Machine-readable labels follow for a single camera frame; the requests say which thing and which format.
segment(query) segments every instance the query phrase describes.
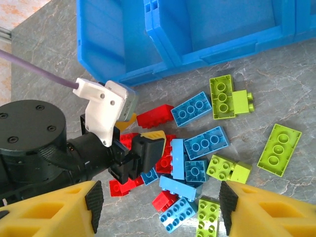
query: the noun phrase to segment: blue lego brick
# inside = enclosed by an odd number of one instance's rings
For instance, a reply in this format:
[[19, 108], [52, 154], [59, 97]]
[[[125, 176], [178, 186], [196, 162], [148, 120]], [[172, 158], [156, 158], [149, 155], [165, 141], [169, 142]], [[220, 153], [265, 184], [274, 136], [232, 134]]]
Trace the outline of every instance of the blue lego brick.
[[190, 160], [220, 150], [229, 144], [227, 135], [221, 126], [184, 141]]
[[212, 106], [204, 91], [171, 110], [178, 127], [182, 127], [211, 111]]
[[192, 187], [165, 176], [160, 177], [159, 186], [164, 191], [168, 190], [171, 194], [179, 195], [180, 198], [187, 198], [188, 201], [194, 201], [202, 193], [202, 185], [198, 187]]
[[184, 180], [184, 146], [183, 139], [172, 139], [171, 141], [171, 156], [172, 156], [172, 172], [174, 179]]
[[171, 233], [193, 217], [197, 211], [198, 206], [194, 202], [188, 202], [185, 198], [181, 198], [161, 214], [159, 219], [168, 233]]
[[206, 182], [209, 176], [206, 175], [208, 160], [186, 161], [187, 182]]
[[154, 168], [152, 168], [147, 174], [141, 173], [141, 176], [145, 185], [149, 185], [159, 178]]

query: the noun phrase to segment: marble surface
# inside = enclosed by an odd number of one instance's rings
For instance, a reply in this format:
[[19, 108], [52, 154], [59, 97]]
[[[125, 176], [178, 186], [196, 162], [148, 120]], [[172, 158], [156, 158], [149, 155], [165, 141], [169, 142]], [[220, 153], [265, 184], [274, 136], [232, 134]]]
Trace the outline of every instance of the marble surface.
[[[12, 50], [58, 76], [75, 80], [91, 76], [76, 60], [75, 0], [52, 0], [13, 31]], [[231, 120], [215, 121], [205, 116], [183, 128], [170, 122], [157, 129], [179, 138], [195, 136], [221, 125], [231, 145], [218, 154], [253, 165], [248, 184], [316, 204], [316, 39], [277, 48], [255, 56], [175, 75], [138, 86], [137, 113], [164, 103], [178, 105], [200, 91], [209, 94], [208, 79], [232, 74], [236, 90], [253, 93], [255, 112]], [[79, 116], [87, 102], [70, 89], [12, 66], [12, 99], [40, 99], [59, 106], [66, 115], [68, 137], [80, 135]], [[300, 130], [303, 135], [282, 178], [257, 168], [261, 152], [275, 123]], [[142, 132], [134, 124], [128, 132]], [[109, 195], [108, 172], [96, 177], [102, 181], [104, 205], [98, 237], [168, 236], [160, 223], [152, 200], [160, 193], [158, 182], [140, 186], [122, 198]], [[220, 182], [210, 178], [203, 195], [217, 199]], [[196, 217], [178, 228], [172, 236], [195, 236]], [[220, 237], [225, 228], [220, 223]]]

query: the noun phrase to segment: yellow lego brick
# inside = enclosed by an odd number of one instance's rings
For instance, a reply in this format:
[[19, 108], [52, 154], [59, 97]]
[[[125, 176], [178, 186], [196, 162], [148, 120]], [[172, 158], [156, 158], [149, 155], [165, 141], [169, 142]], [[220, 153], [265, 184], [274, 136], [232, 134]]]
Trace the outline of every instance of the yellow lego brick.
[[166, 138], [164, 131], [161, 130], [161, 131], [153, 131], [153, 132], [143, 132], [140, 135], [142, 137], [146, 137], [146, 138], [151, 139], [151, 140], [157, 140], [157, 139], [163, 138], [164, 144], [163, 144], [163, 150], [162, 150], [161, 156], [163, 155], [164, 148], [166, 146], [166, 141], [167, 141], [167, 138]]
[[234, 168], [234, 171], [230, 177], [230, 181], [236, 181], [245, 184], [248, 180], [252, 169], [252, 165], [245, 164], [239, 161]]
[[230, 237], [316, 236], [316, 205], [232, 181], [219, 198]]
[[125, 129], [127, 129], [129, 126], [131, 126], [136, 121], [137, 115], [133, 113], [132, 118], [130, 121], [127, 122], [116, 122], [115, 127], [117, 127], [120, 132], [123, 132]]
[[255, 111], [253, 104], [249, 102], [253, 100], [251, 92], [248, 93], [247, 90], [239, 90], [234, 91], [232, 95], [234, 112], [236, 115]]
[[93, 237], [102, 204], [101, 182], [88, 181], [4, 206], [0, 237]]

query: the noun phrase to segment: lego stud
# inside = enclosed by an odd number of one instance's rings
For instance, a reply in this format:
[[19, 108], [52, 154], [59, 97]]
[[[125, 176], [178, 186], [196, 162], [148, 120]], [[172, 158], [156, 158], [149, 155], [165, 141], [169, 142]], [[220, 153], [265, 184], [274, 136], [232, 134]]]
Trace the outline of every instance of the lego stud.
[[224, 164], [223, 164], [223, 169], [228, 169], [228, 168], [229, 168], [229, 164], [224, 163]]
[[174, 221], [172, 222], [173, 226], [177, 226], [180, 223], [179, 219], [174, 219]]
[[201, 201], [200, 204], [199, 204], [199, 207], [200, 207], [201, 209], [205, 209], [205, 208], [206, 208], [205, 202]]
[[160, 165], [163, 167], [163, 168], [166, 168], [168, 166], [168, 162], [166, 161], [166, 159], [163, 159], [161, 162], [160, 162]]
[[172, 229], [173, 229], [172, 224], [169, 224], [169, 225], [166, 226], [166, 230], [167, 230], [168, 232], [171, 231]]
[[194, 110], [195, 110], [195, 108], [194, 108], [192, 105], [190, 105], [190, 106], [187, 107], [187, 112], [188, 112], [188, 114], [190, 114], [190, 115], [194, 113]]
[[152, 176], [153, 176], [153, 174], [151, 171], [146, 174], [146, 177], [148, 177], [148, 178], [151, 178]]
[[180, 221], [184, 221], [186, 219], [186, 214], [182, 213], [180, 216], [179, 216], [179, 220]]
[[203, 148], [207, 148], [207, 147], [209, 146], [209, 142], [208, 142], [206, 139], [203, 139], [203, 140], [201, 141], [201, 146], [202, 146]]
[[180, 206], [184, 206], [185, 202], [184, 201], [180, 201], [179, 204], [180, 204]]
[[219, 142], [219, 137], [218, 136], [211, 136], [210, 141], [212, 144], [217, 144]]
[[224, 180], [226, 178], [226, 175], [224, 173], [219, 174], [219, 179]]
[[213, 223], [216, 220], [216, 216], [211, 215], [208, 220]]
[[217, 84], [217, 90], [218, 91], [221, 91], [221, 92], [224, 92], [226, 90], [226, 85], [224, 83], [218, 83]]
[[270, 165], [277, 165], [279, 163], [279, 159], [276, 156], [269, 156], [268, 162]]
[[255, 111], [255, 107], [254, 107], [254, 105], [252, 103], [249, 104], [248, 108], [249, 108], [250, 112], [254, 112]]
[[178, 205], [174, 205], [173, 211], [174, 211], [174, 212], [177, 212], [178, 210], [179, 210], [179, 206], [178, 206]]
[[225, 102], [227, 100], [227, 95], [224, 93], [220, 93], [217, 98], [220, 102]]
[[193, 212], [193, 210], [192, 210], [191, 208], [188, 208], [188, 209], [186, 210], [186, 215], [187, 215], [187, 216], [190, 216], [190, 215], [192, 214], [192, 212]]
[[251, 92], [247, 93], [247, 98], [248, 98], [248, 100], [253, 100], [253, 96], [252, 96]]
[[218, 107], [219, 111], [222, 112], [222, 113], [227, 113], [229, 108], [228, 108], [228, 105], [227, 104], [221, 104], [219, 107]]
[[200, 229], [200, 230], [203, 230], [204, 229], [204, 226], [205, 226], [205, 224], [204, 224], [204, 222], [203, 221], [200, 221], [199, 223], [198, 223], [198, 228]]
[[198, 168], [193, 167], [193, 168], [191, 169], [191, 173], [192, 173], [192, 175], [194, 175], [194, 176], [198, 176], [198, 174], [199, 174]]
[[210, 227], [208, 228], [208, 232], [209, 232], [210, 234], [214, 233], [214, 231], [215, 231], [215, 227], [214, 227], [214, 226], [210, 226]]
[[198, 144], [198, 143], [193, 143], [193, 145], [192, 145], [192, 150], [193, 150], [194, 152], [198, 152], [198, 151], [199, 151], [199, 144]]
[[180, 110], [179, 118], [184, 119], [187, 116], [187, 113], [184, 110]]
[[203, 105], [204, 105], [204, 103], [203, 103], [202, 101], [200, 101], [200, 100], [196, 102], [196, 108], [197, 108], [198, 110], [202, 109], [202, 108], [203, 108]]
[[278, 137], [277, 137], [277, 140], [282, 143], [282, 144], [285, 144], [288, 142], [289, 138], [288, 136], [285, 134], [285, 133], [281, 133]]
[[206, 215], [205, 215], [204, 212], [201, 212], [201, 213], [198, 215], [198, 218], [199, 218], [200, 220], [203, 220], [205, 217], [206, 217]]
[[167, 220], [167, 217], [165, 215], [160, 216], [160, 221], [165, 222]]
[[211, 211], [211, 212], [215, 212], [216, 211], [216, 206], [214, 206], [214, 205], [212, 205], [210, 208], [209, 208], [209, 210]]
[[277, 155], [281, 155], [281, 154], [283, 154], [283, 152], [284, 152], [284, 148], [283, 148], [283, 146], [281, 146], [281, 145], [275, 145], [275, 146], [273, 147], [273, 152], [274, 152], [275, 154], [277, 154]]
[[173, 214], [173, 211], [172, 211], [172, 210], [168, 210], [168, 211], [167, 211], [167, 217], [171, 217], [172, 214]]

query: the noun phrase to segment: lego brick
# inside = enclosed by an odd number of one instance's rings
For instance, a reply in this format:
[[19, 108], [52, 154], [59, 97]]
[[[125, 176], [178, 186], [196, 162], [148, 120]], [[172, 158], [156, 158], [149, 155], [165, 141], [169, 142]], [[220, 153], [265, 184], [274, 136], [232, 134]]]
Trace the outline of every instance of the lego brick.
[[229, 144], [226, 133], [221, 126], [184, 141], [190, 160], [225, 148]]
[[125, 196], [129, 193], [129, 191], [122, 193], [119, 186], [120, 183], [119, 181], [115, 180], [110, 180], [109, 181], [109, 186], [110, 186], [110, 196], [111, 197], [122, 197]]
[[178, 196], [169, 191], [162, 191], [152, 202], [157, 211], [166, 211], [176, 200]]
[[245, 184], [248, 180], [251, 169], [251, 165], [239, 161], [234, 167], [234, 171], [230, 177], [230, 181]]
[[208, 160], [186, 161], [187, 182], [206, 182], [209, 177], [206, 175]]
[[143, 180], [142, 176], [139, 176], [137, 179], [135, 179], [134, 183], [135, 183], [135, 185], [137, 187], [143, 185], [144, 184], [144, 180]]
[[129, 126], [131, 126], [136, 121], [137, 115], [133, 113], [131, 119], [127, 122], [116, 122], [115, 127], [119, 129], [120, 132], [123, 132], [125, 129], [127, 129]]
[[247, 90], [239, 90], [233, 92], [233, 104], [235, 115], [248, 114], [255, 111], [253, 103], [252, 93]]
[[233, 81], [231, 75], [209, 80], [214, 119], [235, 118], [233, 103]]
[[171, 141], [171, 157], [172, 157], [172, 172], [174, 179], [184, 180], [184, 145], [183, 139], [173, 139]]
[[198, 207], [194, 202], [188, 202], [185, 198], [181, 198], [161, 214], [159, 219], [168, 233], [171, 233], [193, 217], [197, 211]]
[[147, 174], [141, 173], [141, 177], [145, 183], [145, 185], [151, 184], [153, 181], [157, 180], [159, 177], [154, 168]]
[[207, 174], [221, 181], [229, 180], [235, 168], [235, 162], [219, 155], [213, 155], [207, 168]]
[[161, 105], [141, 115], [138, 115], [138, 125], [142, 128], [152, 128], [168, 121], [173, 121], [173, 116], [171, 113], [173, 108], [174, 107], [171, 105]]
[[216, 201], [198, 201], [196, 237], [216, 237], [219, 228], [220, 205]]
[[162, 190], [168, 190], [171, 194], [177, 194], [180, 198], [185, 197], [189, 201], [194, 201], [202, 192], [202, 185], [195, 188], [165, 176], [160, 177], [159, 186]]
[[122, 134], [119, 137], [119, 141], [130, 150], [130, 149], [132, 149], [132, 139], [133, 139], [133, 137], [135, 137], [137, 135], [138, 135], [137, 132]]
[[275, 124], [257, 166], [282, 177], [302, 132]]
[[182, 127], [212, 111], [212, 106], [205, 92], [192, 97], [171, 110], [178, 127]]
[[128, 179], [128, 181], [125, 184], [118, 184], [120, 191], [122, 194], [129, 192], [130, 190], [136, 188], [136, 184], [133, 180]]
[[171, 141], [175, 139], [176, 135], [166, 135], [166, 145], [161, 159], [156, 163], [156, 172], [163, 174], [171, 174]]

